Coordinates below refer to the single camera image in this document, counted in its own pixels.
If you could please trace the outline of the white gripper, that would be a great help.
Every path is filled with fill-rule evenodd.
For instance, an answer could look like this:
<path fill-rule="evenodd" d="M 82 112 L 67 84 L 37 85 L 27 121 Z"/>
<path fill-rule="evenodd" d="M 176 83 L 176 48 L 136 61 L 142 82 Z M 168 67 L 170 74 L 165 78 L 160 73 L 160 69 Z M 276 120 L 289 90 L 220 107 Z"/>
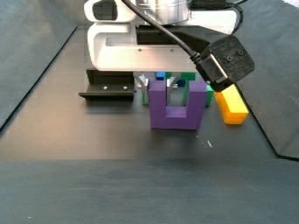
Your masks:
<path fill-rule="evenodd" d="M 232 33 L 237 22 L 233 10 L 192 10 L 192 0 L 128 0 L 160 25 L 185 33 L 194 30 L 196 38 L 186 44 L 206 45 L 214 38 Z M 166 92 L 174 89 L 180 72 L 192 72 L 194 65 L 185 51 L 169 43 L 161 34 L 138 34 L 146 22 L 121 0 L 87 0 L 83 13 L 87 29 L 90 63 L 100 71 L 134 72 L 134 85 L 145 93 L 149 79 L 142 72 L 165 73 Z"/>

